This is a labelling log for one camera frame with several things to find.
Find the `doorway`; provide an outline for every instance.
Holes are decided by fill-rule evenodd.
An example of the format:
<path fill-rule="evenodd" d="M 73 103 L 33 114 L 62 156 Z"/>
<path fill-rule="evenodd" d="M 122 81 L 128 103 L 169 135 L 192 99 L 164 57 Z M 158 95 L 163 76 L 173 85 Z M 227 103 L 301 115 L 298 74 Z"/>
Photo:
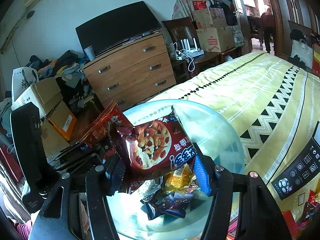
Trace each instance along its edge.
<path fill-rule="evenodd" d="M 264 37 L 264 30 L 262 28 L 261 15 L 265 13 L 269 8 L 272 10 L 270 0 L 243 0 L 244 7 L 247 13 L 250 36 L 252 42 L 252 51 L 266 50 L 266 37 Z M 270 53 L 274 52 L 274 37 L 269 36 L 270 41 Z"/>

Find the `black cable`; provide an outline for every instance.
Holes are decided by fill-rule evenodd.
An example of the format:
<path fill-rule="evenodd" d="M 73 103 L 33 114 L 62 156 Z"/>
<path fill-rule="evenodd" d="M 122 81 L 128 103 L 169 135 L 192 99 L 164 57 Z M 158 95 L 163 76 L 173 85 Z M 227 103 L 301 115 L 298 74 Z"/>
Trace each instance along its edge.
<path fill-rule="evenodd" d="M 12 39 L 11 39 L 11 43 L 12 43 L 12 47 L 13 47 L 14 53 L 16 54 L 16 58 L 17 58 L 17 60 L 18 60 L 18 56 L 17 56 L 17 53 L 16 53 L 16 49 L 14 48 Z"/>

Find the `black dotted line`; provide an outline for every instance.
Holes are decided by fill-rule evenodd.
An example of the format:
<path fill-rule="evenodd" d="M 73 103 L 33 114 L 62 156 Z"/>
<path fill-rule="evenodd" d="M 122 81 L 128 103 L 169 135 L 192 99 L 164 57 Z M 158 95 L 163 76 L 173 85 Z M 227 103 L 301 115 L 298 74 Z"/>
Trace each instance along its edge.
<path fill-rule="evenodd" d="M 231 70 L 231 71 L 229 71 L 228 73 L 225 73 L 223 76 L 221 76 L 220 78 L 216 79 L 215 81 L 211 81 L 211 82 L 209 82 L 208 84 L 203 85 L 202 87 L 199 86 L 199 87 L 196 88 L 196 90 L 190 90 L 189 93 L 185 94 L 183 97 L 181 97 L 181 98 L 179 98 L 179 99 L 184 99 L 184 97 L 190 96 L 191 93 L 196 93 L 197 91 L 199 91 L 199 88 L 204 89 L 205 87 L 211 86 L 213 83 L 217 83 L 218 81 L 222 80 L 223 78 L 225 78 L 225 77 L 228 76 L 229 74 L 237 71 L 238 69 L 242 68 L 243 66 L 245 66 L 245 65 L 247 65 L 247 64 L 249 64 L 249 63 L 252 63 L 254 60 L 256 60 L 257 58 L 261 57 L 263 54 L 266 54 L 266 52 L 257 55 L 257 56 L 254 57 L 252 60 L 249 60 L 248 62 L 242 64 L 241 66 L 235 68 L 234 70 Z"/>

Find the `yellow bedsheet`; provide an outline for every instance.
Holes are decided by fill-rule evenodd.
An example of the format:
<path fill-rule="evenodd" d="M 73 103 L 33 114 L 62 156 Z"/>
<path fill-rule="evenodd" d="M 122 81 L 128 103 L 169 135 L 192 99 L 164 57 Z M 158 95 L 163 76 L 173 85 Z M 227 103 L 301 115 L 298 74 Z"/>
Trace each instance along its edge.
<path fill-rule="evenodd" d="M 245 173 L 257 171 L 282 211 L 297 220 L 318 174 L 280 201 L 270 185 L 311 138 L 320 117 L 320 80 L 262 51 L 252 52 L 200 73 L 151 101 L 174 98 L 206 105 L 222 114 L 241 139 Z M 231 218 L 237 217 L 237 205 Z"/>

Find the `tiled floor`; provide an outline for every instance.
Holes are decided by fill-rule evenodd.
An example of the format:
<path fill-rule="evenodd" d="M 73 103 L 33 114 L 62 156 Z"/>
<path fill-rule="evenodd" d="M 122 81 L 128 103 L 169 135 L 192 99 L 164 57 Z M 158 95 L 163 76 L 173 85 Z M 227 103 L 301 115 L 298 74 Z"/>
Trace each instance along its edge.
<path fill-rule="evenodd" d="M 262 45 L 262 49 L 260 48 L 260 41 L 256 38 L 252 38 L 252 51 L 257 51 L 257 50 L 264 50 L 266 51 L 266 45 L 263 43 Z M 273 43 L 270 42 L 270 47 L 271 47 L 271 51 L 270 54 L 274 55 L 275 52 L 273 51 Z"/>

